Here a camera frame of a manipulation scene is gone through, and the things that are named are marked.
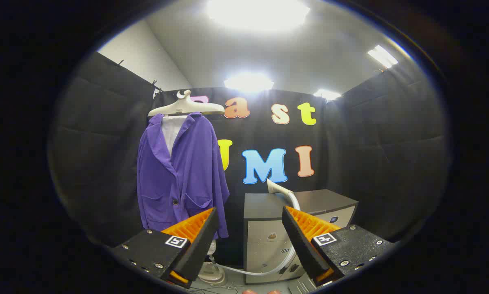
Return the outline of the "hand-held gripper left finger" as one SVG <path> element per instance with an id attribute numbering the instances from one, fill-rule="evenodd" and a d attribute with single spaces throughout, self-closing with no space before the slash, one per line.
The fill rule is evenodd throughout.
<path id="1" fill-rule="evenodd" d="M 210 208 L 163 231 L 146 229 L 114 247 L 113 256 L 153 281 L 188 289 L 200 273 L 218 227 L 218 211 Z"/>

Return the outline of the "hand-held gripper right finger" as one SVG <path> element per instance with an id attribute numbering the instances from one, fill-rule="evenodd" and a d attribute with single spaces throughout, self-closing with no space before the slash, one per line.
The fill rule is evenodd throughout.
<path id="1" fill-rule="evenodd" d="M 282 224 L 315 286 L 353 275 L 394 249 L 394 243 L 358 225 L 339 228 L 287 205 Z"/>

